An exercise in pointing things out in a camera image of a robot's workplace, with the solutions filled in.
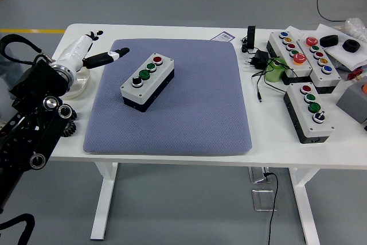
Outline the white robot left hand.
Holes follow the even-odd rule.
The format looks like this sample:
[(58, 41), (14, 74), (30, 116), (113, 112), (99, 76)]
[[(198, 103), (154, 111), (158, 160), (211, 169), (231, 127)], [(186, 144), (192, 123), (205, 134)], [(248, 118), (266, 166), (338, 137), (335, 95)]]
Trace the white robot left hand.
[(102, 34), (103, 31), (98, 30), (81, 36), (65, 48), (60, 57), (51, 64), (51, 67), (76, 73), (82, 67), (93, 69), (112, 63), (130, 51), (129, 48), (121, 48), (86, 58), (93, 42), (98, 40)]

